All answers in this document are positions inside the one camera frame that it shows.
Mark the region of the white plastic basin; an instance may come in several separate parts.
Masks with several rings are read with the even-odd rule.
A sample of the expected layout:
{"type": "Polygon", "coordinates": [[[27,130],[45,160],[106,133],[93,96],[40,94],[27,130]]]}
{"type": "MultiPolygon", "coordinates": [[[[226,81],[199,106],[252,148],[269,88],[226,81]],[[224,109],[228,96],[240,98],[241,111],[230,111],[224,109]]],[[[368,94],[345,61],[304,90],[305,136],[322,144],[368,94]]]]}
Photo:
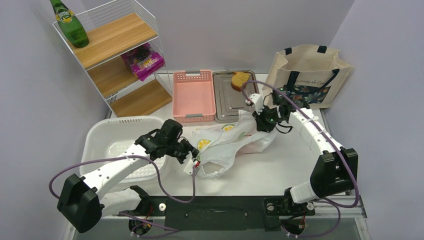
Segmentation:
{"type": "MultiPolygon", "coordinates": [[[[108,159],[118,157],[132,145],[139,136],[147,134],[154,129],[160,129],[164,120],[157,116],[132,116],[117,117],[102,120],[95,124],[88,132],[85,140],[84,151],[81,162],[97,159],[108,159]]],[[[169,157],[164,156],[154,161],[162,173],[168,167],[169,157]]],[[[96,168],[105,165],[103,163],[92,163],[79,167],[80,175],[85,175],[96,168]]],[[[116,188],[129,187],[140,184],[157,176],[153,165],[141,167],[134,171],[116,188]]]]}

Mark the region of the white plastic grocery bag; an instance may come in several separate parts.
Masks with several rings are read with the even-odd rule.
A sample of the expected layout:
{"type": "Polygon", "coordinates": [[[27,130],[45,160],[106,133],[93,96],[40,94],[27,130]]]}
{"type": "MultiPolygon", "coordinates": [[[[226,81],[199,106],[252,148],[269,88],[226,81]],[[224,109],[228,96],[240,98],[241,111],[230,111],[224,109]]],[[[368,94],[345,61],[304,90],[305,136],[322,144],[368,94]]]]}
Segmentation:
{"type": "Polygon", "coordinates": [[[238,111],[238,121],[208,128],[196,128],[189,138],[199,150],[197,175],[204,179],[216,179],[229,170],[237,154],[261,153],[277,136],[277,131],[257,131],[253,114],[238,111]]]}

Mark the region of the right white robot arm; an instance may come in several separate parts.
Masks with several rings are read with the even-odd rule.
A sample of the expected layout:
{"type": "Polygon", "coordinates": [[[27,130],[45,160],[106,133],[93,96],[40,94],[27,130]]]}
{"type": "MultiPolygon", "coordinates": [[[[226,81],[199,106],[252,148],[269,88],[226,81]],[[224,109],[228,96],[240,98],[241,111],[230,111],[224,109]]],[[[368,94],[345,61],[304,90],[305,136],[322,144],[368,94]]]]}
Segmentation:
{"type": "Polygon", "coordinates": [[[264,104],[264,97],[253,93],[245,101],[254,106],[253,117],[259,132],[271,132],[277,124],[287,122],[303,138],[317,161],[309,180],[285,191],[283,209],[296,214],[303,203],[353,190],[356,185],[358,154],[335,141],[315,120],[307,104],[289,102],[278,91],[272,92],[275,107],[264,104]]]}

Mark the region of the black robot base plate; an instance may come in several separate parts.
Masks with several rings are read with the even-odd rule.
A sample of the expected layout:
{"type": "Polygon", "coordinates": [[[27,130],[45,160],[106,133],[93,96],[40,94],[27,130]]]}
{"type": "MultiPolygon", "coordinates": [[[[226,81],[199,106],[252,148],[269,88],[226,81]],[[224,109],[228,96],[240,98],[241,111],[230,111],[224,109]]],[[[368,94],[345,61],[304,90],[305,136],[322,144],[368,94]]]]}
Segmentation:
{"type": "Polygon", "coordinates": [[[164,225],[180,231],[279,231],[281,223],[314,216],[312,202],[293,203],[284,196],[197,196],[191,203],[180,203],[165,196],[150,196],[132,216],[163,217],[164,225]]]}

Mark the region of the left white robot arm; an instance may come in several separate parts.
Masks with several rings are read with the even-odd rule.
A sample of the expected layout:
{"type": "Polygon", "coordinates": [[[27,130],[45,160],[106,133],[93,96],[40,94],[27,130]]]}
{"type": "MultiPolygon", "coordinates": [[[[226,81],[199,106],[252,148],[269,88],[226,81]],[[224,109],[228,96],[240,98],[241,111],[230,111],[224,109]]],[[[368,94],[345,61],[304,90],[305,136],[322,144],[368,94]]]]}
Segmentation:
{"type": "Polygon", "coordinates": [[[180,164],[191,163],[189,174],[195,176],[200,164],[200,148],[182,136],[183,126],[173,119],[167,119],[161,128],[139,136],[120,156],[93,160],[104,165],[82,176],[72,174],[66,178],[60,194],[51,194],[58,199],[58,211],[79,233],[91,230],[103,217],[113,214],[143,215],[153,213],[155,208],[145,190],[132,185],[124,190],[111,192],[128,175],[147,165],[153,166],[156,175],[160,170],[155,160],[169,156],[180,164]]]}

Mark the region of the beige canvas tote bag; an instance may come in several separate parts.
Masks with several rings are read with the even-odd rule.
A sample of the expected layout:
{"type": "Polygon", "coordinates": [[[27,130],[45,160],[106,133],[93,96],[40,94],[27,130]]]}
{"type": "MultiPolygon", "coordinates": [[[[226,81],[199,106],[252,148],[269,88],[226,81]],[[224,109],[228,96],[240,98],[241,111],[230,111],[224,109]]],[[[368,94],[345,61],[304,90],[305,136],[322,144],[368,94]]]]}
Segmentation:
{"type": "Polygon", "coordinates": [[[283,88],[295,103],[329,108],[352,69],[338,49],[302,44],[275,54],[265,83],[283,88]]]}

